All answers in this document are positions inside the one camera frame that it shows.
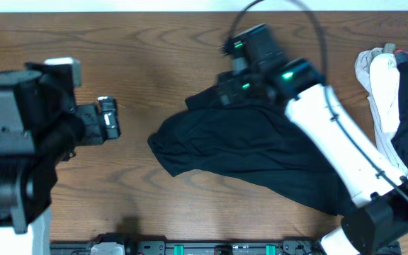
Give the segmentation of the black t-shirt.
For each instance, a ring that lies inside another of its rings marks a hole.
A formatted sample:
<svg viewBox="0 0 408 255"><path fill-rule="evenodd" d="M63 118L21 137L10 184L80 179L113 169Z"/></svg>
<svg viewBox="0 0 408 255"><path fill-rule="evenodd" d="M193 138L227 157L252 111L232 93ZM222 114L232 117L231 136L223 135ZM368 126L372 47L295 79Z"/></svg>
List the black t-shirt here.
<svg viewBox="0 0 408 255"><path fill-rule="evenodd" d="M185 100L147 142L171 176L191 170L264 186L330 215L356 209L338 174L283 109L248 99L224 106L214 86Z"/></svg>

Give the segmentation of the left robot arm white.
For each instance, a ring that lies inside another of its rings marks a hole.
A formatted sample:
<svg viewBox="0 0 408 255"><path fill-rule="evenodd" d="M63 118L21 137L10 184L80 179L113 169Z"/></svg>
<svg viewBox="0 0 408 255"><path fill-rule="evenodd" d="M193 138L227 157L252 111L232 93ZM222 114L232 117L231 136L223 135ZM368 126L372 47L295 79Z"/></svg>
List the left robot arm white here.
<svg viewBox="0 0 408 255"><path fill-rule="evenodd" d="M48 254L56 166L120 137L117 103L77 105L58 69L0 73L0 254Z"/></svg>

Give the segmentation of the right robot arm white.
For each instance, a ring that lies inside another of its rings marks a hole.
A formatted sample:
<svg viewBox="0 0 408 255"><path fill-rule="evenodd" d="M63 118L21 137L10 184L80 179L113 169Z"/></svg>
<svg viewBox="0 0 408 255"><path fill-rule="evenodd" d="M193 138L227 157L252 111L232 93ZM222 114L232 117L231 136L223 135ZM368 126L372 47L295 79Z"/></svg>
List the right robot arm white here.
<svg viewBox="0 0 408 255"><path fill-rule="evenodd" d="M273 61L218 74L223 104L269 90L285 103L284 114L334 167L357 207L325 235L325 254L375 254L408 233L408 176L393 166L340 104L332 87L306 59Z"/></svg>

